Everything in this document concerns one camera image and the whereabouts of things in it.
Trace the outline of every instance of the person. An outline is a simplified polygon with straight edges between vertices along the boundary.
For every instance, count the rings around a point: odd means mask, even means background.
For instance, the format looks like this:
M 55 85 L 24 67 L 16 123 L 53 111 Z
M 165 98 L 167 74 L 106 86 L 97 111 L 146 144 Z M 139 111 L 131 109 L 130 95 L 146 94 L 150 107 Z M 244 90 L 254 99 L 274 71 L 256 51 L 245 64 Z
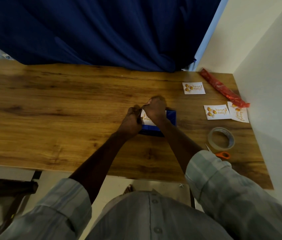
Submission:
M 130 192 L 130 187 L 106 205 L 86 239 L 282 239 L 282 205 L 172 125 L 165 108 L 160 96 L 143 106 L 164 134 L 205 213 L 158 192 Z M 139 117 L 139 109 L 129 108 L 118 130 L 31 212 L 16 219 L 0 240 L 78 239 L 113 159 L 141 130 Z

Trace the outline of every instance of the striped shirt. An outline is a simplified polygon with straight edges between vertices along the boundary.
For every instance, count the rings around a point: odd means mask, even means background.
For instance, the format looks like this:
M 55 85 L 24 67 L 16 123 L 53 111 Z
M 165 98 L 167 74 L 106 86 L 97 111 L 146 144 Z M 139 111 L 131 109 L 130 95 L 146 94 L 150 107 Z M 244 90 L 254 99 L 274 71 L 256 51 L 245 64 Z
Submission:
M 202 150 L 185 178 L 205 213 L 157 192 L 135 191 L 112 200 L 86 239 L 282 239 L 282 205 L 229 162 Z M 78 239 L 91 213 L 84 187 L 64 178 L 0 240 Z

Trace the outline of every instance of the person's right hand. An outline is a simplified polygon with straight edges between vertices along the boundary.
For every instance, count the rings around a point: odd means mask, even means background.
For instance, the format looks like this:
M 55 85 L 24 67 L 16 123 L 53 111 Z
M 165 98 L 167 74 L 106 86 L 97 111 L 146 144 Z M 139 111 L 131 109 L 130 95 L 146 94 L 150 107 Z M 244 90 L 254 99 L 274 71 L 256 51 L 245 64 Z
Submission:
M 157 125 L 161 120 L 167 118 L 165 113 L 165 108 L 167 104 L 164 97 L 155 96 L 150 98 L 150 100 L 142 106 L 146 115 L 152 120 L 152 122 Z

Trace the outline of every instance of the navy blue curtain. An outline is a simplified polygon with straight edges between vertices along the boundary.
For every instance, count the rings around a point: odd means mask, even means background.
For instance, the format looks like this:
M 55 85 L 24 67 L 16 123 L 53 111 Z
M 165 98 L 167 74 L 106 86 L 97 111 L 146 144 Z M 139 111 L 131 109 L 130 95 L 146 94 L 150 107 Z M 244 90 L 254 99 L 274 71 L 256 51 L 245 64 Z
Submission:
M 180 70 L 220 0 L 0 0 L 0 49 L 31 64 Z

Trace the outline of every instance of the tape roll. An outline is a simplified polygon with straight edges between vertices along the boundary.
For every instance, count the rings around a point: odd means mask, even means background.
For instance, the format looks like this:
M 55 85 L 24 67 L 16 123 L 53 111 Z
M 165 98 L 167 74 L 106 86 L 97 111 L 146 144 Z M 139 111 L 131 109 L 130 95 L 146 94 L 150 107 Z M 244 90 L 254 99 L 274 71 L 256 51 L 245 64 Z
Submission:
M 226 148 L 220 147 L 219 145 L 215 144 L 214 141 L 212 140 L 212 134 L 214 132 L 221 132 L 223 134 L 225 134 L 227 136 L 227 138 L 229 139 L 229 145 Z M 226 128 L 223 127 L 215 127 L 213 128 L 210 133 L 207 135 L 207 140 L 209 142 L 209 144 L 216 150 L 218 151 L 226 151 L 231 149 L 234 145 L 235 145 L 235 137 L 233 136 L 233 134 L 227 130 Z

